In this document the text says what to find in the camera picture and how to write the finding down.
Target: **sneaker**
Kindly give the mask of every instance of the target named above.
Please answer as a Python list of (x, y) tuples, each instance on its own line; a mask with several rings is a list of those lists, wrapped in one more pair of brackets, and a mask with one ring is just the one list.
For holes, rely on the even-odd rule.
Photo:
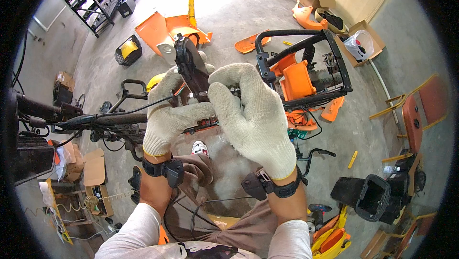
[(191, 154), (195, 153), (203, 153), (206, 156), (209, 156), (209, 150), (202, 141), (195, 141), (195, 143), (193, 143), (193, 147), (191, 148)]

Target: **plastic bottle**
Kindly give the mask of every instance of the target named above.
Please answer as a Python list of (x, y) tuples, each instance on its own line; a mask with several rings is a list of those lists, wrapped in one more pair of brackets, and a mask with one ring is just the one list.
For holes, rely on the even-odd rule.
[(400, 171), (400, 167), (395, 166), (395, 165), (387, 165), (382, 169), (383, 173), (389, 173), (389, 174), (396, 173), (398, 171)]

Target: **white knit glove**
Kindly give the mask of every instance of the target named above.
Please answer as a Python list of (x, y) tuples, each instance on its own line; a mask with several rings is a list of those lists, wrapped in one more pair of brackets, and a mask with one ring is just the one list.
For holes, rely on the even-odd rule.
[[(202, 59), (207, 58), (199, 51)], [(182, 77), (175, 73), (177, 67), (172, 67), (148, 94), (148, 102), (152, 103), (177, 91), (183, 83)], [(206, 64), (208, 72), (215, 70)], [(170, 151), (171, 142), (187, 127), (197, 124), (198, 120), (214, 116), (215, 112), (210, 103), (194, 103), (173, 108), (168, 101), (160, 102), (148, 108), (148, 122), (143, 142), (144, 152), (151, 156), (160, 156)]]
[[(230, 64), (209, 77), (209, 99), (229, 142), (244, 157), (261, 164), (272, 179), (289, 176), (296, 165), (287, 135), (287, 118), (276, 91), (251, 64)], [(238, 85), (241, 99), (227, 86)]]

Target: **wrist-mounted device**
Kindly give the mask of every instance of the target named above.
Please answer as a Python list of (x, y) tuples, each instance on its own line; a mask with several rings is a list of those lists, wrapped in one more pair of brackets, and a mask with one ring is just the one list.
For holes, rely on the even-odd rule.
[(158, 177), (164, 176), (168, 179), (169, 186), (178, 187), (183, 182), (184, 170), (183, 163), (180, 159), (171, 159), (160, 164), (152, 164), (145, 158), (142, 160), (142, 166), (147, 175)]
[(256, 173), (249, 173), (241, 182), (244, 191), (258, 200), (265, 200), (266, 194), (274, 193), (277, 197), (284, 199), (295, 194), (300, 182), (305, 183), (300, 168), (296, 166), (296, 180), (284, 186), (278, 186), (269, 178), (264, 170)]

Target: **brown pants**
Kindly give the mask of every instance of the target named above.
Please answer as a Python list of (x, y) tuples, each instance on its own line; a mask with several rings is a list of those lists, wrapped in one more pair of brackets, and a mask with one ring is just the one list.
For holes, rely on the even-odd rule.
[(172, 198), (176, 199), (169, 205), (165, 214), (166, 224), (172, 235), (180, 241), (207, 241), (230, 245), (266, 258), (269, 243), (277, 228), (277, 217), (269, 208), (268, 200), (258, 201), (252, 210), (226, 230), (221, 230), (215, 225), (201, 207), (194, 218), (195, 227), (192, 234), (190, 223), (192, 213), (199, 204), (196, 199), (198, 186), (204, 187), (213, 180), (209, 168), (210, 160), (202, 153), (175, 158), (183, 162), (185, 176), (179, 186), (178, 196), (176, 197), (175, 191), (172, 193)]

